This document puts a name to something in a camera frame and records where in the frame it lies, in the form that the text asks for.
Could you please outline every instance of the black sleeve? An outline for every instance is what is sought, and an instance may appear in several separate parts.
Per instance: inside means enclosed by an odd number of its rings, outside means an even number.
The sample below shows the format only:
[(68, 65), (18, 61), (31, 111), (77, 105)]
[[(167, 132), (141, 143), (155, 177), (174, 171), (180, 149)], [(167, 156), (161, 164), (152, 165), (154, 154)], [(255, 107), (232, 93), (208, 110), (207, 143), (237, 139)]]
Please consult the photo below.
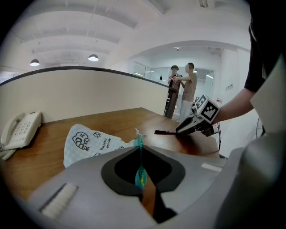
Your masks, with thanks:
[(249, 70), (247, 79), (244, 85), (244, 88), (256, 92), (264, 83), (264, 78), (262, 77), (262, 59), (258, 49), (257, 42), (251, 35), (250, 29), (250, 38), (251, 38), (251, 51), (250, 51), (250, 61), (249, 61)]
[(169, 87), (172, 87), (173, 86), (173, 80), (171, 80), (170, 84), (169, 84)]

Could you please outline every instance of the cable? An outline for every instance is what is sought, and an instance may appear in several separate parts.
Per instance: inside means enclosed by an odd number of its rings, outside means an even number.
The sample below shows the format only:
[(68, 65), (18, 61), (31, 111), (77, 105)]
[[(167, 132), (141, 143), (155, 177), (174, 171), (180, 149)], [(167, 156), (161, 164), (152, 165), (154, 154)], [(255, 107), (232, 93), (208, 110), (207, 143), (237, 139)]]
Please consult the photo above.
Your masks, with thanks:
[(222, 133), (220, 131), (220, 124), (218, 122), (218, 130), (219, 130), (219, 150), (220, 150), (220, 144), (221, 144), (221, 141), (222, 141)]
[(7, 160), (8, 158), (10, 158), (16, 151), (17, 149), (9, 149), (9, 150), (2, 150), (4, 147), (3, 144), (0, 143), (0, 157), (2, 158), (2, 160)]
[(256, 132), (255, 132), (255, 136), (257, 138), (257, 128), (258, 128), (258, 123), (259, 123), (259, 117), (258, 117), (258, 121), (257, 121), (257, 125), (256, 125)]

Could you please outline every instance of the white pants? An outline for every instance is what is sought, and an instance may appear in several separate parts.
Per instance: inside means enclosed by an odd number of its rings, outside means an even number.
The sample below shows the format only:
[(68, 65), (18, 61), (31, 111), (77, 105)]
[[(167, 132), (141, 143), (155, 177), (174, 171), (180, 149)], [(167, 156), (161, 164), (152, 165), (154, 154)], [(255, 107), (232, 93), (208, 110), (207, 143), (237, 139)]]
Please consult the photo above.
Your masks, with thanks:
[(193, 104), (193, 102), (182, 100), (180, 117), (178, 120), (179, 123), (183, 122), (184, 119), (192, 113), (192, 111), (191, 111), (192, 104)]

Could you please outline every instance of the telephone cord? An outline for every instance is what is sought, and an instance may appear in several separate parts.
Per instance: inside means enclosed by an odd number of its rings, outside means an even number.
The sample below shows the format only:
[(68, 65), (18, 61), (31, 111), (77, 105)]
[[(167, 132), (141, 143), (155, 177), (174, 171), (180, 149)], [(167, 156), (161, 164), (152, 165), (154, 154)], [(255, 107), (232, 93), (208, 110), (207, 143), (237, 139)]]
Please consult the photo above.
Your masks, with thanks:
[(7, 160), (9, 159), (16, 151), (17, 149), (9, 149), (9, 150), (3, 150), (3, 144), (0, 143), (0, 158), (2, 158), (2, 160)]

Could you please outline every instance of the white telephone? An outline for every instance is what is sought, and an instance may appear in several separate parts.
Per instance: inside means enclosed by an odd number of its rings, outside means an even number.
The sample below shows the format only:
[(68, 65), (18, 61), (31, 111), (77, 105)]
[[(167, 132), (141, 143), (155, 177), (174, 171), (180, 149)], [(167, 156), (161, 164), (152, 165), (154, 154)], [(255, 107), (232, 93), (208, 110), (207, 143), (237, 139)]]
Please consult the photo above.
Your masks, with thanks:
[(6, 160), (13, 153), (10, 149), (22, 148), (29, 145), (34, 137), (36, 130), (41, 126), (41, 112), (31, 112), (29, 114), (19, 114), (13, 116), (5, 125), (1, 136), (0, 157)]

